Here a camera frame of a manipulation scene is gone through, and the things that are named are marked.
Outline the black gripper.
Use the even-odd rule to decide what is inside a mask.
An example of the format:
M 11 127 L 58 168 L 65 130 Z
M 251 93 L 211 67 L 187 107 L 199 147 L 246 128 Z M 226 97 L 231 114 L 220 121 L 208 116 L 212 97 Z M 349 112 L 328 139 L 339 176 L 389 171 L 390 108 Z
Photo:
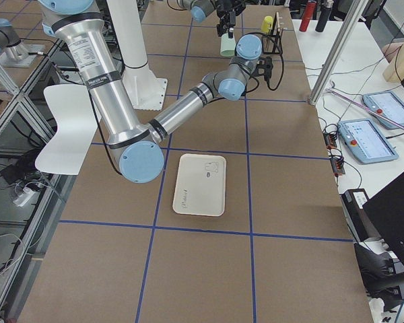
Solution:
M 236 17 L 244 10 L 244 1 L 239 0 L 217 0 L 216 13 L 221 23 L 229 24 L 235 22 Z M 221 24 L 217 24 L 217 35 L 224 34 Z

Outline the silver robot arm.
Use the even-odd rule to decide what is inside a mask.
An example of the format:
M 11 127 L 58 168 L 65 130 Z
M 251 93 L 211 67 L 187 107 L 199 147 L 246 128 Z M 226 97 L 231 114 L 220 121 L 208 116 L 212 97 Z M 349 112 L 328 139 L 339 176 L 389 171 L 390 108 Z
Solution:
M 199 23 L 205 21 L 212 13 L 215 13 L 219 19 L 216 26 L 217 35 L 219 37 L 226 35 L 229 39 L 234 36 L 236 18 L 246 8 L 246 1 L 239 0 L 176 1 L 176 7 L 171 6 L 169 1 L 166 4 L 170 9 L 176 11 L 189 11 L 193 19 Z
M 164 167 L 159 143 L 208 103 L 236 101 L 257 68 L 263 45 L 253 34 L 243 35 L 228 68 L 206 75 L 173 105 L 146 124 L 135 109 L 164 93 L 165 81 L 149 69 L 141 20 L 134 1 L 109 1 L 108 10 L 125 69 L 119 71 L 102 35 L 104 20 L 95 1 L 42 1 L 44 32 L 63 40 L 109 132 L 106 151 L 113 165 L 134 183 L 156 178 Z

